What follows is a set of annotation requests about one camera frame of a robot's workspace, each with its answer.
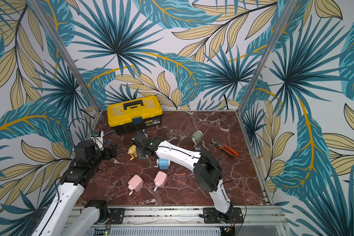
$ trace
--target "pink pencil sharpener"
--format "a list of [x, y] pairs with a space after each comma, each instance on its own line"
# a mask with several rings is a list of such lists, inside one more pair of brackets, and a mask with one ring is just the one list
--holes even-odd
[[128, 182], [129, 186], [129, 190], [131, 190], [131, 192], [129, 193], [129, 195], [131, 195], [134, 190], [135, 191], [139, 191], [142, 187], [143, 187], [143, 183], [144, 181], [142, 180], [142, 178], [140, 176], [138, 176], [137, 174], [134, 175], [130, 181]]

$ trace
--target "orange plier handle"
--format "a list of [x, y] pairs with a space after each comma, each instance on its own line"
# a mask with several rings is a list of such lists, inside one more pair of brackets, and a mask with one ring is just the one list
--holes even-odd
[[231, 156], [233, 156], [233, 157], [239, 156], [239, 154], [238, 154], [235, 150], [233, 150], [233, 149], [231, 149], [229, 146], [227, 146], [227, 144], [224, 145], [224, 147], [225, 147], [225, 148], [219, 147], [219, 150], [223, 150], [223, 151], [225, 151], [226, 153], [228, 153], [229, 155], [231, 155]]

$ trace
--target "pliers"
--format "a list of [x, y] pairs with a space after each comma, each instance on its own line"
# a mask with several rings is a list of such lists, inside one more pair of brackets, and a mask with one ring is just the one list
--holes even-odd
[[215, 141], [214, 138], [211, 139], [211, 143], [216, 145], [219, 148], [219, 150], [226, 152], [227, 154], [231, 155], [232, 157], [239, 155], [235, 150], [228, 147], [227, 144], [223, 144], [222, 142]]

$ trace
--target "toolbox handle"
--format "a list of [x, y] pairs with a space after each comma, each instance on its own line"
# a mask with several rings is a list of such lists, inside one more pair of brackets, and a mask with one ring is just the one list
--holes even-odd
[[140, 104], [140, 106], [144, 106], [143, 101], [142, 100], [138, 100], [138, 101], [131, 101], [131, 102], [124, 103], [123, 104], [123, 109], [126, 111], [127, 107], [138, 105], [138, 104]]

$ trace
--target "yellow toolbox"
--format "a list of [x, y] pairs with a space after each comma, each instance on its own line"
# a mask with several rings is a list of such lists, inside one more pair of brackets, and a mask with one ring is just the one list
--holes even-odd
[[161, 124], [163, 110], [157, 97], [149, 96], [108, 106], [108, 123], [118, 135]]

